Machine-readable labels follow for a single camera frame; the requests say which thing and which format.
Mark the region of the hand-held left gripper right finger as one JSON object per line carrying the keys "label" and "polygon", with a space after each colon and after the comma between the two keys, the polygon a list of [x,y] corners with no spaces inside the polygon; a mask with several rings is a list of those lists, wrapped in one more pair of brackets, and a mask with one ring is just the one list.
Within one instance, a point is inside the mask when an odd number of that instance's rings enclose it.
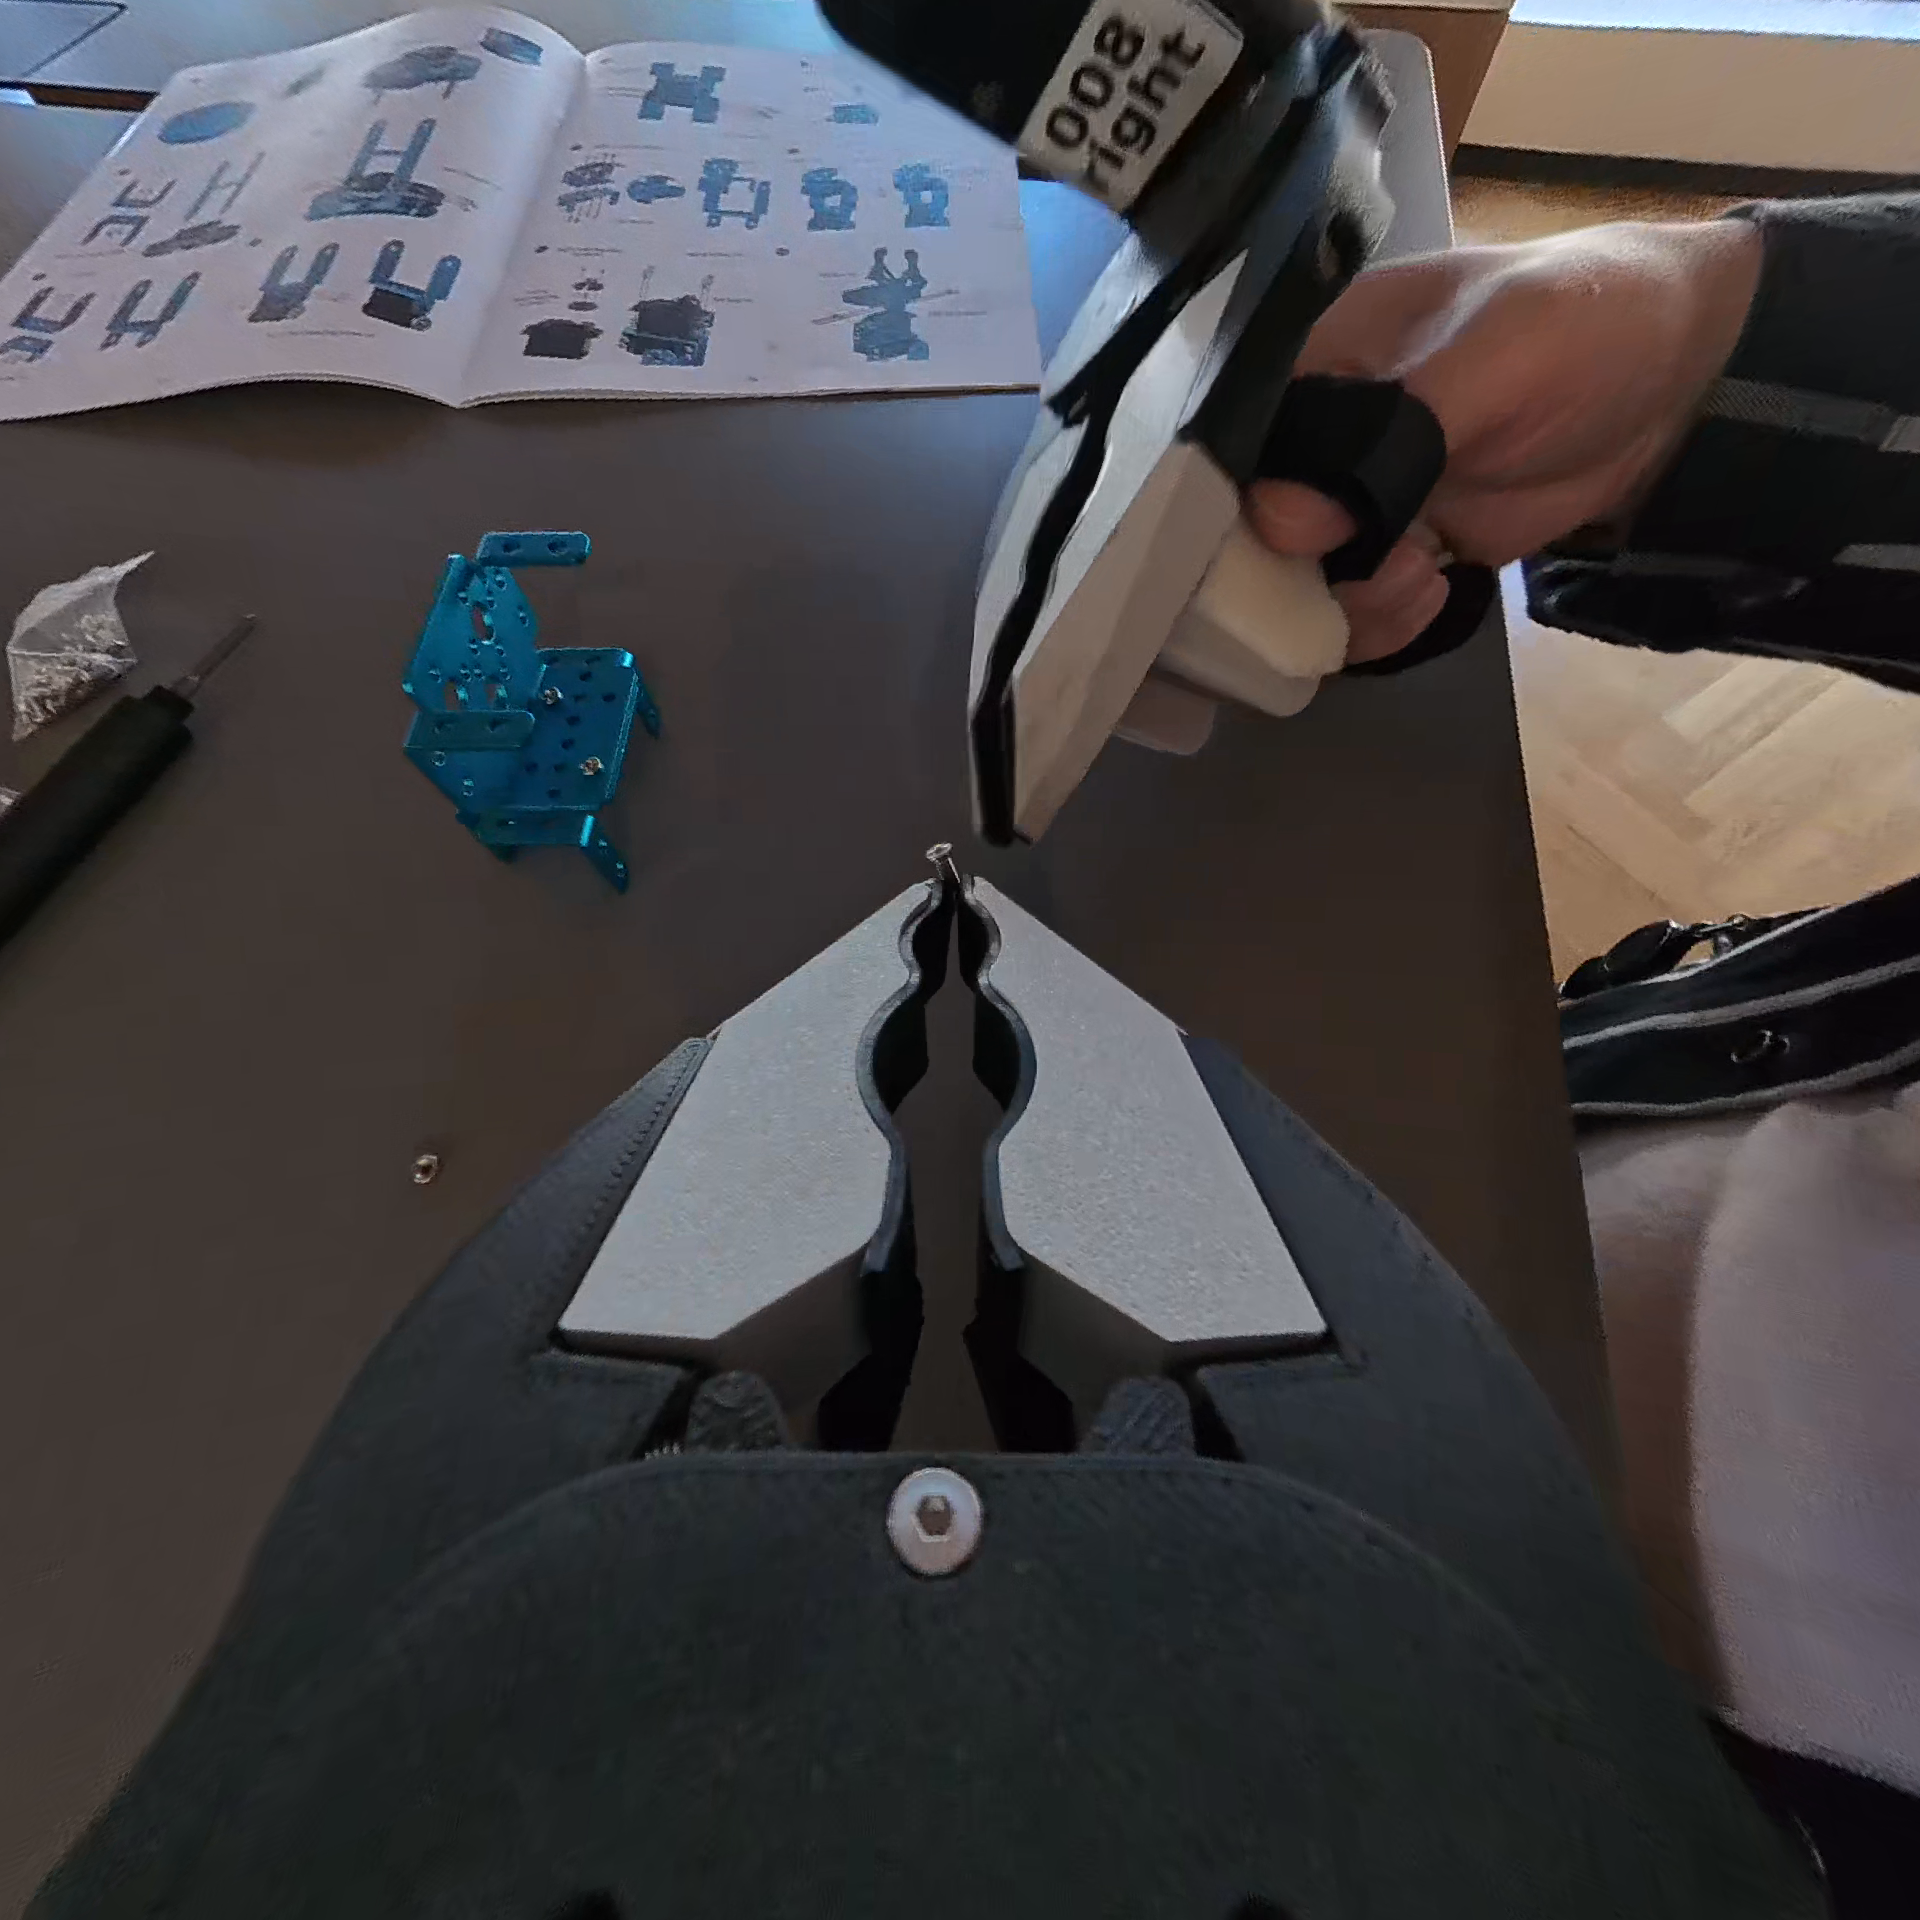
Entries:
{"label": "hand-held left gripper right finger", "polygon": [[957,903],[981,1154],[964,1341],[1004,1451],[1072,1451],[1127,1380],[1323,1348],[1328,1321],[1187,1031],[985,878]]}

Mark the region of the person's dark striped jacket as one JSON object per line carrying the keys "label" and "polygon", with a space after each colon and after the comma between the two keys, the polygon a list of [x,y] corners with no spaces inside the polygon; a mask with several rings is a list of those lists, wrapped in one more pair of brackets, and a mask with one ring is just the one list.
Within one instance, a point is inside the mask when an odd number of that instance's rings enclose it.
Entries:
{"label": "person's dark striped jacket", "polygon": [[1557,992],[1575,1123],[1711,1120],[1918,1077],[1918,878],[1850,902],[1653,921]]}

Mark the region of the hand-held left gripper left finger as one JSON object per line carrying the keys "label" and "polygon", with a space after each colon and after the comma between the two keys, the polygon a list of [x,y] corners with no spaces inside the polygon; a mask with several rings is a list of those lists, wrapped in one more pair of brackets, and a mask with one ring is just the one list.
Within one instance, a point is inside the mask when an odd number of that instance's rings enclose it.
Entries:
{"label": "hand-held left gripper left finger", "polygon": [[924,1327],[896,1115],[928,1067],[957,889],[911,886],[708,1036],[566,1346],[752,1374],[809,1443],[891,1446]]}

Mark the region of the person's right hand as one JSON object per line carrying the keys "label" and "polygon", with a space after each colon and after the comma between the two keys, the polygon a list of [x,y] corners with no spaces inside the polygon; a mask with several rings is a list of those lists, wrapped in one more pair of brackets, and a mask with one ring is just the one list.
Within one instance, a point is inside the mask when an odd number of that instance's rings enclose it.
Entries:
{"label": "person's right hand", "polygon": [[1732,359],[1763,266],[1765,233],[1716,217],[1603,223],[1357,278],[1297,372],[1402,385],[1439,419],[1449,462],[1380,565],[1332,588],[1348,664],[1390,659],[1428,630],[1449,561],[1503,567],[1620,527]]}

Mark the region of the clear bag of screws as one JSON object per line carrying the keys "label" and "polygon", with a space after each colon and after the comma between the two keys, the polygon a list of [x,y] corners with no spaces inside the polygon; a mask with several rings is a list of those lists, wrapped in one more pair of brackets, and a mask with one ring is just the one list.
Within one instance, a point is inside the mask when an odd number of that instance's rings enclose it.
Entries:
{"label": "clear bag of screws", "polygon": [[119,593],[148,560],[152,552],[144,549],[39,588],[16,613],[7,644],[15,742],[87,706],[138,665]]}

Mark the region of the person's white shirt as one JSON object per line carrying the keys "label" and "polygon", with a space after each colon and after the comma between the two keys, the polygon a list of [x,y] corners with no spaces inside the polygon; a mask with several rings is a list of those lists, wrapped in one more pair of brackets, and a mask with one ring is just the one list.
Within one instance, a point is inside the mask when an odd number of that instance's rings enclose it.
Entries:
{"label": "person's white shirt", "polygon": [[1916,1082],[1603,1125],[1578,1158],[1670,1661],[1750,1740],[1916,1793]]}

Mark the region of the open instruction booklet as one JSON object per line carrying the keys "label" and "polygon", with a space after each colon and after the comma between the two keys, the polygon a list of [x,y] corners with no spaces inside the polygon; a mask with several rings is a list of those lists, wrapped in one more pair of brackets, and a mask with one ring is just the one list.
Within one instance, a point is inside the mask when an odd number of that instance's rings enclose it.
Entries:
{"label": "open instruction booklet", "polygon": [[870,59],[432,7],[164,83],[5,276],[2,418],[1025,392],[1032,282],[1012,152]]}

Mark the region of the person's dark trousers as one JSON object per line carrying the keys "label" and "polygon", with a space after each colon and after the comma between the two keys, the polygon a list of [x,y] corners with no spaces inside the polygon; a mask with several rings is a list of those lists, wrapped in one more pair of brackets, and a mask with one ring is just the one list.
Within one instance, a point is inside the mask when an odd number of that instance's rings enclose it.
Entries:
{"label": "person's dark trousers", "polygon": [[1918,1915],[1916,1792],[1708,1723],[1767,1811],[1808,1839],[1839,1918]]}

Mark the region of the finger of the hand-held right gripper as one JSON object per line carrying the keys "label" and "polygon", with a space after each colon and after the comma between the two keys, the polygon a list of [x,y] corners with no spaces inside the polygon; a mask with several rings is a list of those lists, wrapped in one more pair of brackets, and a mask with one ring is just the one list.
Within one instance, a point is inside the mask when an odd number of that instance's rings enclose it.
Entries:
{"label": "finger of the hand-held right gripper", "polygon": [[[1236,253],[1226,266],[1203,271],[1200,288],[1195,292],[1181,292],[1172,284],[1149,289],[1144,249],[1138,241],[1127,243],[1069,324],[1046,367],[1041,405],[1052,407],[1069,423],[1081,422],[1087,414],[1107,418],[1125,382],[1160,337],[1200,337],[1212,349],[1217,327],[1228,314],[1242,267],[1244,256]],[[982,817],[982,570],[1009,479],[989,523],[973,598],[969,753],[974,817]]]}
{"label": "finger of the hand-held right gripper", "polygon": [[1219,354],[1160,337],[1107,415],[1045,403],[981,570],[981,833],[1035,843],[1089,776],[1241,515],[1189,435]]}

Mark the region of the black electric screwdriver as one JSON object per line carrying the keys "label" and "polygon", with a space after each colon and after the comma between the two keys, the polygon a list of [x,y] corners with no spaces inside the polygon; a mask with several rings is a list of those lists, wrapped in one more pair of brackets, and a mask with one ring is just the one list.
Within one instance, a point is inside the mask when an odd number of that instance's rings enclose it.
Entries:
{"label": "black electric screwdriver", "polygon": [[119,697],[5,814],[5,943],[186,753],[194,740],[189,722],[204,682],[256,626],[258,615],[246,613],[177,682]]}

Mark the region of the blue metal bracket assembly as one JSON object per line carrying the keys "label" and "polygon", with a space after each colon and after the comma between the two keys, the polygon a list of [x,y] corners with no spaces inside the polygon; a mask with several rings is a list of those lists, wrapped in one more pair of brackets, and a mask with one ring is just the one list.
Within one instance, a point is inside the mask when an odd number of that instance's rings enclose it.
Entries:
{"label": "blue metal bracket assembly", "polygon": [[570,847],[625,893],[604,815],[635,733],[660,737],[660,708],[633,649],[542,644],[519,579],[590,555],[584,532],[528,530],[445,560],[400,680],[414,706],[402,750],[495,858]]}

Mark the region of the dark flat pad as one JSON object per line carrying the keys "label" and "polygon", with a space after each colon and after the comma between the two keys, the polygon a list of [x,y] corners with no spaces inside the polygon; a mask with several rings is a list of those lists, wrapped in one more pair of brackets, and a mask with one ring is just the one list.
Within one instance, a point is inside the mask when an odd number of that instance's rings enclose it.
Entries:
{"label": "dark flat pad", "polygon": [[26,90],[126,11],[119,1],[2,1],[2,90]]}

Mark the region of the grey desk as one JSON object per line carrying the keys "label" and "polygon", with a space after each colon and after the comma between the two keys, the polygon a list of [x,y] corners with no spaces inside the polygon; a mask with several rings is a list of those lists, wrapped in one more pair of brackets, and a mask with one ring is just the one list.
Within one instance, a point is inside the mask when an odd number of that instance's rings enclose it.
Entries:
{"label": "grey desk", "polygon": [[[138,552],[196,746],[5,950],[5,1915],[218,1634],[396,1313],[590,1115],[927,871],[1225,1044],[1500,1320],[1601,1481],[1614,1419],[1509,639],[1102,751],[973,835],[973,591],[1036,403],[258,385],[5,427],[5,620]],[[542,630],[665,717],[577,851],[509,865],[406,761],[445,557],[584,530]],[[417,1185],[421,1152],[443,1158]]]}

